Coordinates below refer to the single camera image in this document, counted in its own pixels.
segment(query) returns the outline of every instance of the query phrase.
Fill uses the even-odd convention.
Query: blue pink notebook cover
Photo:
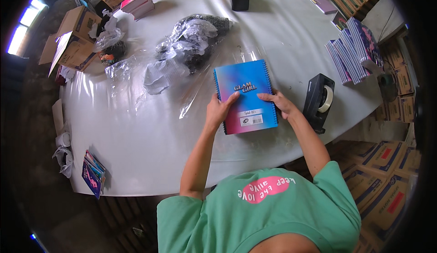
[[[257,93],[272,94],[270,76],[263,59],[217,67],[214,70],[218,98],[226,101],[235,91],[240,97],[223,122],[225,134],[239,134],[277,127],[274,103],[262,101]]]

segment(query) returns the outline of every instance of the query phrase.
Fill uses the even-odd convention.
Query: red label
[[[391,149],[386,148],[384,154],[381,156],[382,159],[386,159],[391,152]]]
[[[396,195],[395,199],[391,203],[391,205],[387,208],[387,212],[390,214],[393,214],[395,212],[396,208],[398,207],[399,203],[401,202],[402,198],[404,197],[404,194],[402,192],[398,192],[398,195]]]

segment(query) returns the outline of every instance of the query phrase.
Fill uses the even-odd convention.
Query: tape roll
[[[326,100],[325,103],[318,109],[320,113],[326,112],[329,107],[331,107],[332,99],[334,98],[334,91],[332,91],[331,87],[324,85],[324,88],[326,89]]]

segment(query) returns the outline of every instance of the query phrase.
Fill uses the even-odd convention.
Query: purple notebook
[[[338,9],[330,0],[311,0],[324,14],[336,13]]]

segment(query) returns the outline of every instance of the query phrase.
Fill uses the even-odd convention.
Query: open cardboard box
[[[48,37],[39,64],[52,63],[48,76],[56,64],[83,71],[97,56],[93,52],[94,39],[88,32],[101,18],[85,6],[69,10],[56,34]]]

